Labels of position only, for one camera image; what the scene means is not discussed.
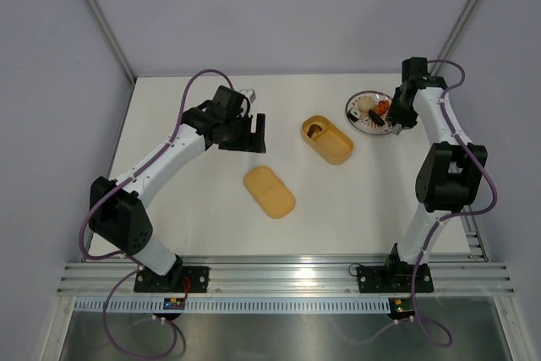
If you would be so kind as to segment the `brown roasted shrimp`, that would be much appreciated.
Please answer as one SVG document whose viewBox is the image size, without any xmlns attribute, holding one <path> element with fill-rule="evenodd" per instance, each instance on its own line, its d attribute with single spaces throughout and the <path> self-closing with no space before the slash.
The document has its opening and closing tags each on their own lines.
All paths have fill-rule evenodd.
<svg viewBox="0 0 541 361">
<path fill-rule="evenodd" d="M 321 131 L 322 131 L 322 127 L 317 124 L 317 123 L 312 123 L 310 126 L 309 126 L 309 129 L 307 131 L 307 136 L 312 139 L 313 137 L 315 137 L 315 135 L 319 134 Z"/>
</svg>

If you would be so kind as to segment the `yellow lunch box base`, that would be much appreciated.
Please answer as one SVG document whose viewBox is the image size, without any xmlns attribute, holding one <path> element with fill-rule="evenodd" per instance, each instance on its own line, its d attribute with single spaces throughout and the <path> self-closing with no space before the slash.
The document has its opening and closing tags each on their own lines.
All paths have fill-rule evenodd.
<svg viewBox="0 0 541 361">
<path fill-rule="evenodd" d="M 322 131 L 312 139 L 307 131 L 312 123 L 322 127 Z M 307 118 L 301 125 L 303 140 L 326 162 L 331 165 L 341 165 L 352 155 L 354 144 L 334 123 L 321 115 Z"/>
</svg>

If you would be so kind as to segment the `stainless steel food tongs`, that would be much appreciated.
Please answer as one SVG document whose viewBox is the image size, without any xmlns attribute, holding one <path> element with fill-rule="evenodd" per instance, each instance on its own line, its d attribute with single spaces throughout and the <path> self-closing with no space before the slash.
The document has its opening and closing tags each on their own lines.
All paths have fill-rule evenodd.
<svg viewBox="0 0 541 361">
<path fill-rule="evenodd" d="M 396 124 L 392 127 L 391 133 L 394 135 L 399 135 L 403 130 L 403 127 L 400 124 Z"/>
</svg>

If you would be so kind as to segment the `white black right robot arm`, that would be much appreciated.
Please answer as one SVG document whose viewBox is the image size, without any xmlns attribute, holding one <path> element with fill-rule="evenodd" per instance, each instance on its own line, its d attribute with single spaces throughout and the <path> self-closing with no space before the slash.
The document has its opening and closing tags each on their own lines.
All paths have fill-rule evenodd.
<svg viewBox="0 0 541 361">
<path fill-rule="evenodd" d="M 477 196 L 488 152 L 466 136 L 451 109 L 451 87 L 425 57 L 402 62 L 387 121 L 396 132 L 422 123 L 430 148 L 415 180 L 418 208 L 383 267 L 388 293 L 433 291 L 429 255 L 442 228 Z"/>
</svg>

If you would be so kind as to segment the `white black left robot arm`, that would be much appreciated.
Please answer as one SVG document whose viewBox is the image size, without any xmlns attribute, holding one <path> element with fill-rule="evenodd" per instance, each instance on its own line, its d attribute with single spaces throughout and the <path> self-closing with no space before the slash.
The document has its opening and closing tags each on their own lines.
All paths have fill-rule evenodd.
<svg viewBox="0 0 541 361">
<path fill-rule="evenodd" d="M 99 177 L 90 188 L 90 230 L 141 266 L 152 292 L 185 287 L 183 261 L 155 236 L 147 208 L 157 193 L 190 161 L 213 145 L 260 153 L 265 114 L 251 116 L 252 89 L 219 86 L 213 98 L 183 112 L 165 141 L 113 180 Z"/>
</svg>

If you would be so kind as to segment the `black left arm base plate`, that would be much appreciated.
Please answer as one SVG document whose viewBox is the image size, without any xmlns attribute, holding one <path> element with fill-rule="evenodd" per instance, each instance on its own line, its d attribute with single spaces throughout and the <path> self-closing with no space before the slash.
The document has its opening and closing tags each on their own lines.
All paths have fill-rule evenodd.
<svg viewBox="0 0 541 361">
<path fill-rule="evenodd" d="M 136 293 L 206 293 L 210 268 L 183 266 L 171 275 L 160 276 L 149 269 L 137 273 L 134 283 Z"/>
</svg>

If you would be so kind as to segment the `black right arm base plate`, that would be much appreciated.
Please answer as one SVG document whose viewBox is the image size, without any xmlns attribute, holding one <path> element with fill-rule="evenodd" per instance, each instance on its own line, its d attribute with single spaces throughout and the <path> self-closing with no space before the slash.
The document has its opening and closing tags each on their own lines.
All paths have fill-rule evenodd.
<svg viewBox="0 0 541 361">
<path fill-rule="evenodd" d="M 384 265 L 356 267 L 358 290 L 360 293 L 432 293 L 434 283 L 427 265 L 421 265 L 413 279 L 413 265 L 400 265 L 394 271 L 388 271 Z"/>
</svg>

